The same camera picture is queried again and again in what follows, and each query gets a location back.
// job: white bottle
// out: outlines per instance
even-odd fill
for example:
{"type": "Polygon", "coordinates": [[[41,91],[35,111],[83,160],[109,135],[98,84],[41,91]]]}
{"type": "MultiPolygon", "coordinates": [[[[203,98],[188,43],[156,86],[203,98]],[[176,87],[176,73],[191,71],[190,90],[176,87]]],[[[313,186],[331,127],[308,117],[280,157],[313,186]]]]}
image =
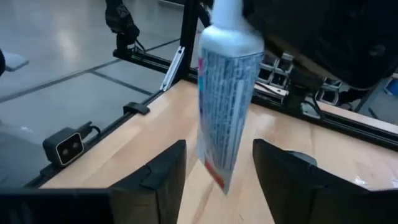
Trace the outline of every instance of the white bottle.
{"type": "Polygon", "coordinates": [[[263,40],[243,18],[243,0],[216,0],[200,37],[198,156],[227,194],[263,40]]]}

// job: wooden table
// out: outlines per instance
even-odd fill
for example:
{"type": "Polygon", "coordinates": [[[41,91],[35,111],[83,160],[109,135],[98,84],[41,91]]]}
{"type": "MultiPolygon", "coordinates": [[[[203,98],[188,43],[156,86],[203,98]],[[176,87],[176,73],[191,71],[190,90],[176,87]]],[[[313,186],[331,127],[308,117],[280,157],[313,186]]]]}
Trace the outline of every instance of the wooden table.
{"type": "MultiPolygon", "coordinates": [[[[181,81],[63,170],[44,188],[109,187],[178,139],[187,140],[187,176],[178,223],[273,223],[252,158],[252,141],[262,138],[282,149],[313,156],[320,168],[370,189],[392,188],[398,153],[344,134],[251,105],[228,196],[198,160],[196,85],[181,81]]],[[[324,110],[398,133],[397,126],[333,106],[324,110]]]]}

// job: metal bracket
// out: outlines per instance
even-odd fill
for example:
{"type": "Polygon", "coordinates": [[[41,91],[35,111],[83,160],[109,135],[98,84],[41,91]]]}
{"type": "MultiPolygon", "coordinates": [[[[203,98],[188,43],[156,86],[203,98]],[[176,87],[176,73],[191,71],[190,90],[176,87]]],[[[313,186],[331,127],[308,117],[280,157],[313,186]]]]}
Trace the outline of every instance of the metal bracket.
{"type": "Polygon", "coordinates": [[[174,58],[172,60],[172,63],[170,64],[169,70],[167,71],[166,76],[164,77],[164,80],[162,82],[162,85],[160,86],[160,90],[167,91],[172,86],[174,76],[183,59],[184,51],[185,47],[181,46],[178,47],[177,52],[175,53],[174,58]]]}

